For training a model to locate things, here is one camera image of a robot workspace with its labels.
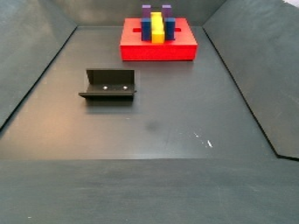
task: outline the gray floor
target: gray floor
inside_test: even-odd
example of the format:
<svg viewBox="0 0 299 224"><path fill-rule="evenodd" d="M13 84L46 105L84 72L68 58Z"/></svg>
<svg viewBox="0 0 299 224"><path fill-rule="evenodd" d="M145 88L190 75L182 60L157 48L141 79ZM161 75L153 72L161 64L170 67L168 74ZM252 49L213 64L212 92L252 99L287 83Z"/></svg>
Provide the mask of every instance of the gray floor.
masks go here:
<svg viewBox="0 0 299 224"><path fill-rule="evenodd" d="M296 224L297 172L285 160L1 161L1 223Z"/></svg>
<svg viewBox="0 0 299 224"><path fill-rule="evenodd" d="M275 158L200 27L194 61L122 62L121 27L80 27L0 138L1 159ZM86 103L86 68L134 69L132 105Z"/></svg>
<svg viewBox="0 0 299 224"><path fill-rule="evenodd" d="M0 222L296 224L299 164L275 158L201 28L193 63L122 63L120 32L76 31L1 132ZM86 67L136 70L132 106L85 103Z"/></svg>

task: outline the red base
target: red base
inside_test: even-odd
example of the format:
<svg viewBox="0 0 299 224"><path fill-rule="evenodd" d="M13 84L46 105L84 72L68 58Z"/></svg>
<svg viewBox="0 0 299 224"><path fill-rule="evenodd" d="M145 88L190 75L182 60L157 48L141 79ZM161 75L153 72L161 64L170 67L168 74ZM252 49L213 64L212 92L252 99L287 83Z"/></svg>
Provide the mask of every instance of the red base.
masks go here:
<svg viewBox="0 0 299 224"><path fill-rule="evenodd" d="M120 40L122 60L193 60L197 43L185 18L174 19L174 40L162 44L141 41L140 18L126 18Z"/></svg>

